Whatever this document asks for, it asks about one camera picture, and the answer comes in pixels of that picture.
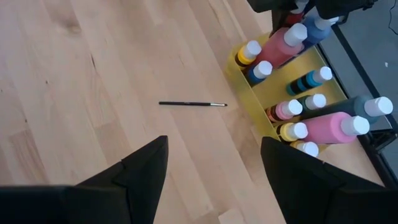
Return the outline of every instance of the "pink paint bottle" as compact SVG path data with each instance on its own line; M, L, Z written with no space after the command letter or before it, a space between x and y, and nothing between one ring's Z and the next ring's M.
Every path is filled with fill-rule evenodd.
M272 67L279 68L304 48L302 42L306 38L307 28L303 24L296 23L291 28L280 28L262 46L262 51L253 61L252 66L265 60L270 62Z
M266 109L266 114L272 123L285 121L299 115L303 105L297 100L283 101Z
M302 121L307 125L308 136L304 141L317 144L339 144L354 141L357 135L366 134L369 121L360 116L336 112Z

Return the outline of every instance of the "blue paint bottle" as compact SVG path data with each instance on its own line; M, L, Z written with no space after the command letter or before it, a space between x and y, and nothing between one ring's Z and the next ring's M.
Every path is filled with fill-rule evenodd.
M286 91L290 96L295 96L322 85L324 82L331 80L332 77L330 68L324 66L319 70L308 72L292 81L286 86Z
M306 17L302 22L307 28L307 38L303 41L304 48L296 56L289 59L283 65L288 64L293 59L306 52L308 49L323 41L330 35L331 26L338 21L338 17L322 19L321 17Z
M248 70L246 79L251 87L264 81L272 72L272 65L268 61L261 61L254 68Z

